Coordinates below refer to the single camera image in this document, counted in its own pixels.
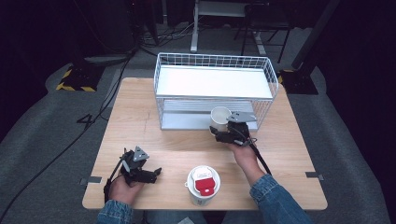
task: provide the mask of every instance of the human arm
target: human arm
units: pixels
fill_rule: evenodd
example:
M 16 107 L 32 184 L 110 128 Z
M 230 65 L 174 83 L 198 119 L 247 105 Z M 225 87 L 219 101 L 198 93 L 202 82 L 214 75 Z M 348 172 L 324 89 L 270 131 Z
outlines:
M 250 196 L 258 205 L 266 223 L 312 223 L 293 197 L 260 168 L 250 147 L 232 144 L 227 146 L 247 177 L 247 182 L 251 186 Z
M 129 186 L 123 175 L 113 180 L 108 193 L 109 200 L 99 212 L 96 223 L 132 223 L 132 203 L 143 186 L 144 183 L 137 182 Z

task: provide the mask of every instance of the wire basket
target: wire basket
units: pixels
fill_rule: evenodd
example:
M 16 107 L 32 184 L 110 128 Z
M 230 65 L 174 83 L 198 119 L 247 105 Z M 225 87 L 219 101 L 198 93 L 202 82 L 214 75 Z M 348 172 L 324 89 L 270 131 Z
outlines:
M 154 91 L 163 130 L 207 130 L 210 111 L 226 106 L 256 118 L 258 130 L 278 91 L 267 57 L 160 53 Z

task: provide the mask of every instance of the gray carpet floor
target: gray carpet floor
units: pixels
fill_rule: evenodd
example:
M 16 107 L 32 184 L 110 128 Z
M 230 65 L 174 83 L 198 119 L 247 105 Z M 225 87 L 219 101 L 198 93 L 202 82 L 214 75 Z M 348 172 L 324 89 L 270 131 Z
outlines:
M 198 53 L 239 55 L 242 36 L 224 26 L 200 33 Z M 291 63 L 310 34 L 310 29 L 294 29 L 276 71 Z M 159 52 L 190 52 L 191 36 L 170 41 Z M 266 48 L 276 62 L 279 48 Z M 258 56 L 254 46 L 246 55 Z M 124 77 L 153 77 L 156 57 L 139 50 L 126 66 Z M 47 80 L 49 93 L 18 120 L 0 146 L 0 213 L 11 199 L 84 130 L 78 119 L 98 114 L 120 74 L 121 64 L 109 66 L 102 74 L 97 92 L 56 91 L 70 64 L 59 68 Z M 326 95 L 326 83 L 318 69 L 311 77 L 319 95 L 291 95 L 290 104 L 328 200 L 323 211 L 308 211 L 315 223 L 390 223 L 381 188 L 361 156 L 346 125 Z M 112 102 L 103 113 L 108 118 Z M 94 223 L 97 210 L 82 206 L 85 188 L 81 178 L 90 176 L 107 121 L 99 118 L 18 197 L 4 223 Z

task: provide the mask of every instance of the white cup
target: white cup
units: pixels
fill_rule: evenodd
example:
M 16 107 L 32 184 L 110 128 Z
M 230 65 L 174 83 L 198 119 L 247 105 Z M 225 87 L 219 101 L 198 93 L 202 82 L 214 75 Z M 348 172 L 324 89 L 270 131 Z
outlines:
M 198 181 L 214 182 L 213 189 L 198 189 Z M 201 165 L 193 168 L 187 176 L 187 182 L 185 186 L 189 189 L 190 198 L 193 204 L 198 206 L 205 206 L 215 197 L 220 188 L 220 177 L 219 174 L 209 166 Z
M 219 132 L 227 132 L 227 118 L 230 117 L 231 111 L 225 106 L 217 106 L 210 112 L 210 126 Z

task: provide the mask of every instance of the black chair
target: black chair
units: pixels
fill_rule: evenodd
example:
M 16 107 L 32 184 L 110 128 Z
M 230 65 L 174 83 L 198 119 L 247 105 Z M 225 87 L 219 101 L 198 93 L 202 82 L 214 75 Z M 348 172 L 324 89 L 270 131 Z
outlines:
M 271 1 L 251 3 L 245 6 L 245 19 L 244 19 L 244 42 L 242 44 L 241 55 L 244 55 L 245 45 L 247 43 L 248 32 L 273 32 L 270 38 L 262 43 L 264 46 L 282 46 L 279 58 L 280 60 L 283 55 L 283 51 L 286 47 L 290 33 L 290 23 L 287 16 L 284 13 L 283 7 L 278 3 L 272 3 Z M 242 26 L 238 29 L 234 39 L 237 38 Z M 278 31 L 286 31 L 286 36 L 283 44 L 270 43 L 272 38 L 277 34 Z

